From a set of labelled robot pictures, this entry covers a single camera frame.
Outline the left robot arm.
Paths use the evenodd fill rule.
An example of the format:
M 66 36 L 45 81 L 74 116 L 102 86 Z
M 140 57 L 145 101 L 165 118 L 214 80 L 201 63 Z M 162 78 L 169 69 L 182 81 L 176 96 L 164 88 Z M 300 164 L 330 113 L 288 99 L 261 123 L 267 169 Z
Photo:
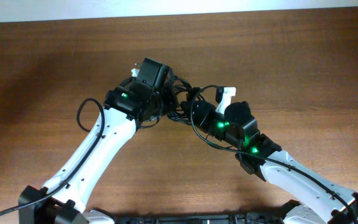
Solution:
M 39 190 L 19 197 L 20 223 L 114 223 L 101 210 L 85 210 L 89 197 L 118 150 L 142 128 L 177 106 L 172 69 L 145 58 L 130 78 L 108 91 L 87 137 L 66 164 Z

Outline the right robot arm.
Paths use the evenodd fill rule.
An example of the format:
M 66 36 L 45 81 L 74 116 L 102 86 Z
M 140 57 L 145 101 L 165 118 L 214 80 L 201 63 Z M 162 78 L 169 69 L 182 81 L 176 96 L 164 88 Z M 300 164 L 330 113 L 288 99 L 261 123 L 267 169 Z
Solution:
M 296 198 L 282 223 L 358 223 L 358 192 L 331 182 L 294 159 L 257 127 L 247 102 L 233 103 L 234 87 L 217 87 L 217 106 L 192 88 L 180 107 L 197 136 L 206 133 L 219 141 L 202 140 L 209 146 L 233 152 L 250 175 L 276 185 Z

